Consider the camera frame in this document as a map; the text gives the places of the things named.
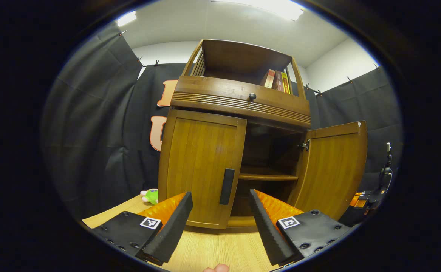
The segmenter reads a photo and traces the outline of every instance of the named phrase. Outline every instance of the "open cabinet door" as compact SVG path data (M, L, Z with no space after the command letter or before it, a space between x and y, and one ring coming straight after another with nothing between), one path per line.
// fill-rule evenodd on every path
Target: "open cabinet door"
M242 162L246 119L170 110L163 134L158 200L190 191L187 225L225 229Z
M317 209L338 220L350 205L362 180L367 160L367 123L353 122L308 131L298 183L289 203L308 211Z

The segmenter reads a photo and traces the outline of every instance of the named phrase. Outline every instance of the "white wall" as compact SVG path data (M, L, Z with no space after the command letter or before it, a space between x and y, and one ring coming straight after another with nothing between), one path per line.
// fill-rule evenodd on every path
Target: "white wall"
M146 65L155 64L156 60L159 60L158 63L187 63L189 62L189 58L192 55L192 52L195 50L195 47L198 45L198 41L196 42L172 42L172 43L157 43L156 45L146 45L140 48L134 48L133 52L137 57L141 57L141 63ZM288 67L289 75L291 76L291 80L296 82L294 78L294 72L292 67ZM309 76L306 72L306 69L298 66L299 73L301 74L301 78L303 79L304 85L309 83ZM143 73L145 69L141 69L139 76Z
M348 38L310 64L310 88L327 91L376 69L379 64L355 40Z

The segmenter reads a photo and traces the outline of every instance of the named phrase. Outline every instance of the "cabinet drawer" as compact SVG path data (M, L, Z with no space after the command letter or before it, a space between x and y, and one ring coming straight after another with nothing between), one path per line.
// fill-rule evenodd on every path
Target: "cabinet drawer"
M251 101L250 93L254 93L257 98ZM170 104L260 117L311 128L307 100L241 81L180 76Z

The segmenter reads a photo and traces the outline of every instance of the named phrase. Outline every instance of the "orange letter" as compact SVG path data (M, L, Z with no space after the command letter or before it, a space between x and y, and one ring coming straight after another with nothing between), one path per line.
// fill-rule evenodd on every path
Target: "orange letter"
M170 102L172 101L173 91L175 91L177 82L178 80L167 80L163 82L163 85L165 85L165 87L163 88L161 99L156 102L157 106L166 107L170 105Z
M150 130L150 144L156 151L161 150L161 132L167 118L159 115L152 116L152 129Z

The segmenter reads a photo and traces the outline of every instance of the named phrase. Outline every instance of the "wooden table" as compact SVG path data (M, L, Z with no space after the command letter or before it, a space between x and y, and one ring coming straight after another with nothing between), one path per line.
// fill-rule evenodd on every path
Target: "wooden table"
M141 197L138 195L82 221L94 228L124 210L138 213L152 206L144 203ZM218 263L228 265L230 272L263 272L279 268L279 265L269 263L255 226L227 229L186 226L172 258L161 267L173 272L202 272L206 267L213 268Z

